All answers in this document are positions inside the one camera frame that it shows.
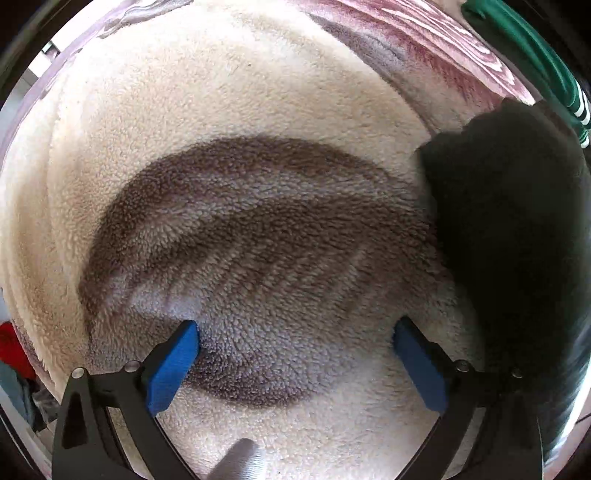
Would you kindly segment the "red garment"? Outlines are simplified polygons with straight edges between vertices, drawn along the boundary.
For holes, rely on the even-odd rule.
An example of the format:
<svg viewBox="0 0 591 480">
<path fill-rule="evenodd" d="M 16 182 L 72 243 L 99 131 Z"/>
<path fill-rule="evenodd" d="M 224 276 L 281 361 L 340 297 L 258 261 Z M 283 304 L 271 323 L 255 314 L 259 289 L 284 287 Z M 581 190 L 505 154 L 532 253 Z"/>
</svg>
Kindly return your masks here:
<svg viewBox="0 0 591 480">
<path fill-rule="evenodd" d="M 35 371 L 16 336 L 13 325 L 8 321 L 0 325 L 0 360 L 22 378 L 36 379 Z"/>
</svg>

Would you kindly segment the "black leather jacket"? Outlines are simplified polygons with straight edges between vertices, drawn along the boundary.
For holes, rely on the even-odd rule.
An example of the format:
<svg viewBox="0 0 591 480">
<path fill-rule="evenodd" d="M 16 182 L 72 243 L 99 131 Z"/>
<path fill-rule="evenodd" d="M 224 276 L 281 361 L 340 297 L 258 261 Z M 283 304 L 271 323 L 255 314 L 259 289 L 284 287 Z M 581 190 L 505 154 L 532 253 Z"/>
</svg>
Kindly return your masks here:
<svg viewBox="0 0 591 480">
<path fill-rule="evenodd" d="M 545 102 L 504 100 L 420 147 L 437 248 L 485 363 L 523 375 L 553 454 L 590 362 L 590 170 Z"/>
</svg>

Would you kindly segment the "floral fleece blanket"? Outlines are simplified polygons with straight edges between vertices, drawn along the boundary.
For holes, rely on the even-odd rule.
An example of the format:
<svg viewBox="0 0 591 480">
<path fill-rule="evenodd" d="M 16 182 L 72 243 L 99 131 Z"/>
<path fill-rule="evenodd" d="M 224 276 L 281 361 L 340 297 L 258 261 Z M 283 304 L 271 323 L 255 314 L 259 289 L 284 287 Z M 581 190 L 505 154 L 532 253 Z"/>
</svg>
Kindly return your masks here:
<svg viewBox="0 0 591 480">
<path fill-rule="evenodd" d="M 171 1 L 107 20 L 31 94 L 1 172 L 1 286 L 43 384 L 201 350 L 160 422 L 206 475 L 393 479 L 436 416 L 403 316 L 480 362 L 416 152 L 530 93 L 456 1 Z"/>
</svg>

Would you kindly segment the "green striped garment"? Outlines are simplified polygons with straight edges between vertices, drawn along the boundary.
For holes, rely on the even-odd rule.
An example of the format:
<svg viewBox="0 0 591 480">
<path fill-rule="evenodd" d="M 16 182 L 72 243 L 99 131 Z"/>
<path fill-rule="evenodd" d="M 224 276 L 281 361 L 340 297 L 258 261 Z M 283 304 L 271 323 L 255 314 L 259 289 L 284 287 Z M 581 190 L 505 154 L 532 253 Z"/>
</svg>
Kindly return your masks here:
<svg viewBox="0 0 591 480">
<path fill-rule="evenodd" d="M 461 13 L 575 131 L 581 148 L 589 148 L 589 98 L 571 69 L 535 28 L 503 1 L 466 1 Z"/>
</svg>

